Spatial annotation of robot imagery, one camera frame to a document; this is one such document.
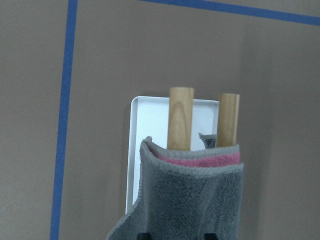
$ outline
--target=cloth fold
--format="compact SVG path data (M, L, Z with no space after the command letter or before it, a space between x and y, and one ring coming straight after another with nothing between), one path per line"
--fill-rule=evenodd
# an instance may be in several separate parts
M216 147L216 134L203 135L201 132L199 132L199 138L202 140L206 149L214 149Z
M217 167L163 160L201 162L230 155L235 156L230 165ZM153 240L203 240L205 233L216 233L219 240L237 239L243 180L238 145L175 151L147 137L140 157L137 200L107 240L136 240L142 232Z

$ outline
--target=wooden peg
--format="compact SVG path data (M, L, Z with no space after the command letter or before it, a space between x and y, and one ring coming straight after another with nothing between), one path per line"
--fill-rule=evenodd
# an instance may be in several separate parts
M216 147L236 145L239 101L238 94L220 95Z
M168 149L190 151L193 105L193 88L170 88Z

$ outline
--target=pink towel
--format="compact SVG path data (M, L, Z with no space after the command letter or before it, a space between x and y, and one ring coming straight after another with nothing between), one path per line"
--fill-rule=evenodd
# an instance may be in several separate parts
M156 153L153 153L158 159L161 159L167 163L193 167L193 168L214 168L222 167L227 165L239 164L240 163L240 152L235 152L232 154L220 155L220 156L211 156L198 159L174 159L160 156Z

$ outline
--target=white tray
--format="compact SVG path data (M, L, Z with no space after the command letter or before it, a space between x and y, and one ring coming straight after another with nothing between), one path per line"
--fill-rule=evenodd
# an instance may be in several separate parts
M219 102L193 100L191 151L204 149L199 133L217 134ZM169 98L137 96L131 102L129 153L125 212L138 197L140 178L140 144L148 136L162 148L167 148Z

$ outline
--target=blue tape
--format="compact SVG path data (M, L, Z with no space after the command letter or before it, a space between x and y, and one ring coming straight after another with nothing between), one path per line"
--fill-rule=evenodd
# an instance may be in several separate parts
M54 169L53 197L51 209L50 240L59 239L62 190L67 142L68 112L71 88L72 62L74 54L76 18L78 0L68 1L66 18L62 81L60 93L60 108L58 133L56 141L56 156Z
M141 0L160 4L176 5L194 9L205 9L224 13L248 15L266 19L282 20L300 24L320 26L320 17L274 11L262 8L226 4L208 0Z

